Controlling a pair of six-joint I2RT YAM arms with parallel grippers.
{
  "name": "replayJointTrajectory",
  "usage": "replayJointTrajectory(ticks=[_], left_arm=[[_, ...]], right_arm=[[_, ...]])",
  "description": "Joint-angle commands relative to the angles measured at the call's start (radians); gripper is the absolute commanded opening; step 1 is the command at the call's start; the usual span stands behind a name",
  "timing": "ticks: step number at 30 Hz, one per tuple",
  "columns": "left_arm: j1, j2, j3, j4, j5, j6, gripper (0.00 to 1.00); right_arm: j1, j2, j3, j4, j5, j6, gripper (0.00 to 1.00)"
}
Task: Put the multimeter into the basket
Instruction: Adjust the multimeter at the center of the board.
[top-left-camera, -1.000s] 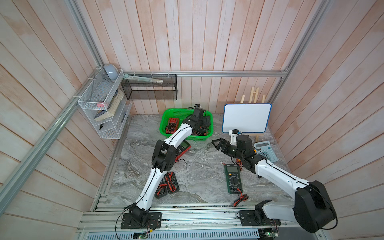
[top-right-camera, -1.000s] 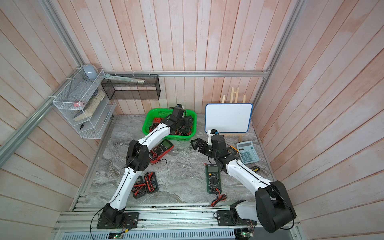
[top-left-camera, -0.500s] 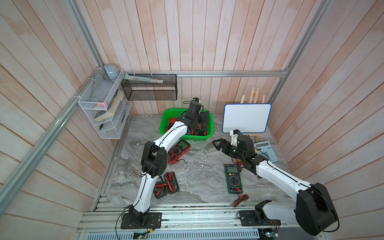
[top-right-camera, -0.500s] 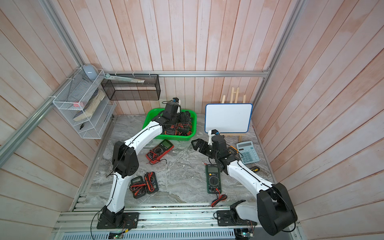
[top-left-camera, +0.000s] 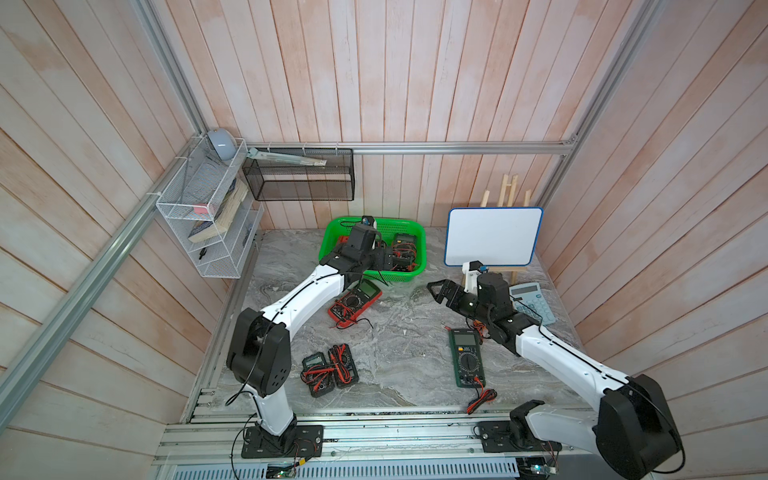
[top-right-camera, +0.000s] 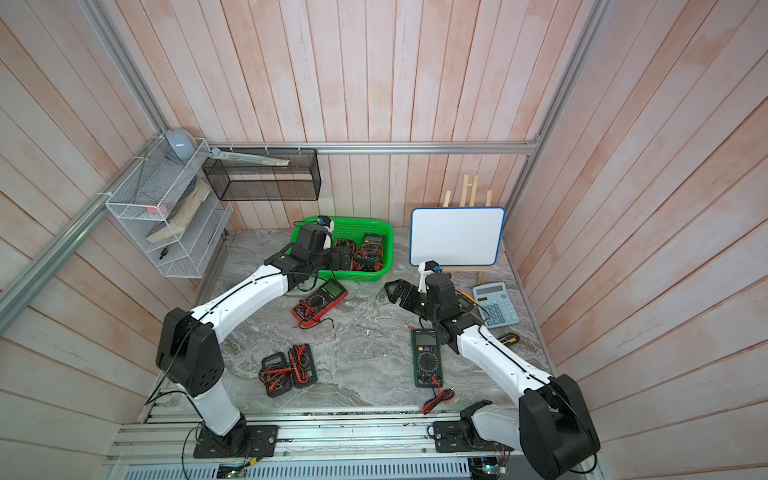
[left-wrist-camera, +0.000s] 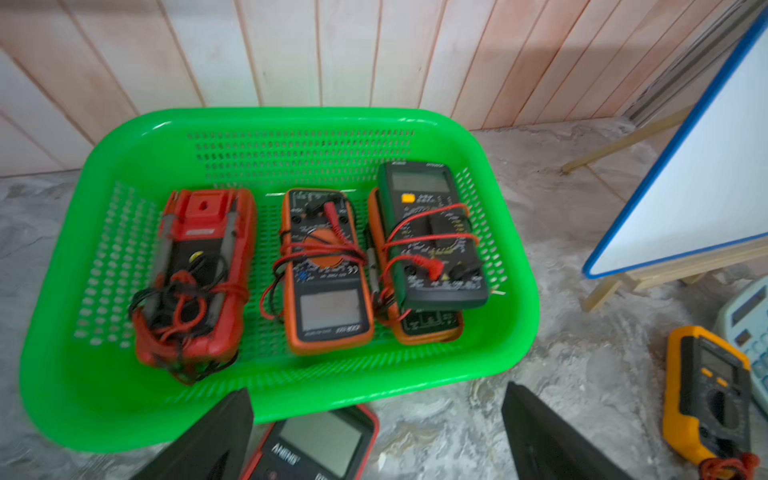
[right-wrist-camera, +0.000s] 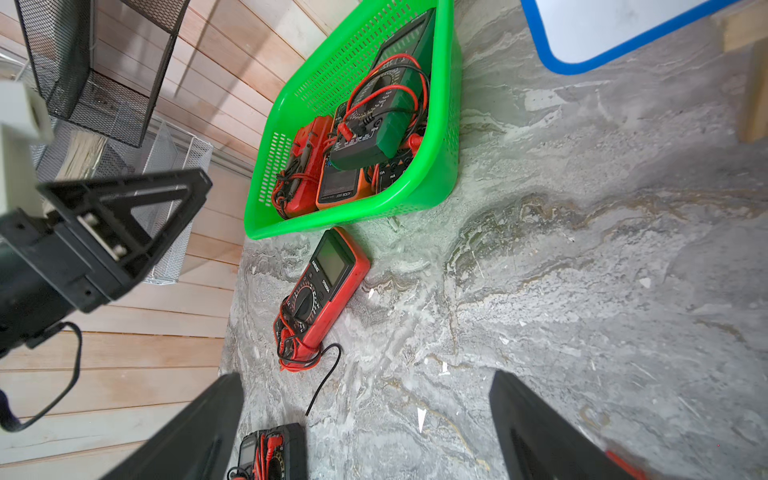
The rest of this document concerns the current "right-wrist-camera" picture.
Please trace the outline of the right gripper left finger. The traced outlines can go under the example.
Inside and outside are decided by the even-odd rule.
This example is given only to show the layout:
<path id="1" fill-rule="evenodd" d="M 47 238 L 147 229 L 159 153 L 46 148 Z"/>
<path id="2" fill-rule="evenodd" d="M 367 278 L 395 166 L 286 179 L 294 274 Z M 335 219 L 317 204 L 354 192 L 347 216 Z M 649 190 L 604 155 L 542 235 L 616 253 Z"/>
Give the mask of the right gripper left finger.
<path id="1" fill-rule="evenodd" d="M 243 409 L 241 376 L 229 373 L 188 404 L 106 479 L 222 479 Z"/>

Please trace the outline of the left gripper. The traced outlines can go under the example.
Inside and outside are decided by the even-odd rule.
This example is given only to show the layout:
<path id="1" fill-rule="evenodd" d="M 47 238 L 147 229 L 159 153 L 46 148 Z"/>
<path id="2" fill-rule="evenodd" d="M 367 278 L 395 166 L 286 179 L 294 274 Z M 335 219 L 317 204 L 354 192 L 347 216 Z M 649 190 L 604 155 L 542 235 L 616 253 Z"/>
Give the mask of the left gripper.
<path id="1" fill-rule="evenodd" d="M 91 312 L 140 285 L 205 204 L 200 168 L 37 186 L 60 221 L 16 209 L 1 237 L 75 309 Z"/>

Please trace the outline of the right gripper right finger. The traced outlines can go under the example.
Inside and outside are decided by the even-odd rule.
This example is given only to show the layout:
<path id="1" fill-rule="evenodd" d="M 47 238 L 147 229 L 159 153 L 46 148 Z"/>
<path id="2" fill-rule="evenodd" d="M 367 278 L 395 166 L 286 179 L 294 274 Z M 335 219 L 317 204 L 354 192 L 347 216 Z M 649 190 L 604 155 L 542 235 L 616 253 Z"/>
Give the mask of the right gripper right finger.
<path id="1" fill-rule="evenodd" d="M 510 372 L 497 370 L 490 409 L 511 479 L 634 479 Z"/>

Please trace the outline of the red ANENG multimeter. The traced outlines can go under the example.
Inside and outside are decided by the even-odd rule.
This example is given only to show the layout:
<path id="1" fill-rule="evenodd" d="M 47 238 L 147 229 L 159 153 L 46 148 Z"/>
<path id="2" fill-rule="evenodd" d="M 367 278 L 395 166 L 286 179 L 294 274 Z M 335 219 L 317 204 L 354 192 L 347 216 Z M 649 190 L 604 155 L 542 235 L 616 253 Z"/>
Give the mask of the red ANENG multimeter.
<path id="1" fill-rule="evenodd" d="M 298 372 L 319 362 L 322 342 L 370 267 L 370 260 L 345 229 L 324 232 L 273 323 L 281 369 Z"/>

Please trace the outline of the orange multimeter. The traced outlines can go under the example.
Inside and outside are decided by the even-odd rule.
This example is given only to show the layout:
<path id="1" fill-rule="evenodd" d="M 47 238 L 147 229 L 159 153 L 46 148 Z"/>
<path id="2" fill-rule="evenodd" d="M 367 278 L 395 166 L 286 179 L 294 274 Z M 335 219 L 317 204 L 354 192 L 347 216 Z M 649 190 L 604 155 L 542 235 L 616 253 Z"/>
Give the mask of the orange multimeter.
<path id="1" fill-rule="evenodd" d="M 399 147 L 392 159 L 375 166 L 372 180 L 374 194 L 382 193 L 404 174 L 418 153 L 422 142 L 422 135 L 411 134 Z"/>
<path id="2" fill-rule="evenodd" d="M 346 103 L 342 102 L 335 110 L 333 126 L 325 142 L 324 164 L 315 201 L 318 210 L 329 209 L 373 195 L 371 168 L 338 170 L 331 164 L 332 147 L 338 140 L 344 139 L 338 133 L 338 126 L 345 113 Z"/>

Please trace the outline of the green DT9205A multimeter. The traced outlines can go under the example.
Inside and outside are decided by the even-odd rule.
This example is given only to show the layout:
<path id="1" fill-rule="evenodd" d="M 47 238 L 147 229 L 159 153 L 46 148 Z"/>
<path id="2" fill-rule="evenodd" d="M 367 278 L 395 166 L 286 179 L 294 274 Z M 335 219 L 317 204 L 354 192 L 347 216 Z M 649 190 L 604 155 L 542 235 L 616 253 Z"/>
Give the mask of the green DT9205A multimeter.
<path id="1" fill-rule="evenodd" d="M 329 153 L 336 169 L 357 170 L 394 158 L 412 124 L 425 114 L 435 14 L 434 8 L 426 10 L 380 46 L 338 126 Z"/>

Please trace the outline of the orange multimeter front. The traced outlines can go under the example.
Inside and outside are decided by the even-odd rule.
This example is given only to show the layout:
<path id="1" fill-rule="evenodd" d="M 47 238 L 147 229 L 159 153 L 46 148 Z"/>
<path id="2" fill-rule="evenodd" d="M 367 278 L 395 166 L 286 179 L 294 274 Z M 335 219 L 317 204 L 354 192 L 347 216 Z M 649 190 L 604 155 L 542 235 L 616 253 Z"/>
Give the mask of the orange multimeter front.
<path id="1" fill-rule="evenodd" d="M 375 166 L 372 180 L 374 194 L 382 193 L 404 174 L 418 153 L 422 142 L 422 135 L 411 134 L 399 147 L 392 159 Z"/>

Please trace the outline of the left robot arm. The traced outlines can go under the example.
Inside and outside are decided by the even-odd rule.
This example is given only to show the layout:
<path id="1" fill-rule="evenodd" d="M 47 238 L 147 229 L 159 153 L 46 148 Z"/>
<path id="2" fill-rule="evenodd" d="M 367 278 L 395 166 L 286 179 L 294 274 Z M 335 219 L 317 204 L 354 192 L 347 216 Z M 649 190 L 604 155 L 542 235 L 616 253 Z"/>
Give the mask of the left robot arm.
<path id="1" fill-rule="evenodd" d="M 38 185 L 53 212 L 1 216 L 1 353 L 142 283 L 211 187 L 202 169 Z"/>

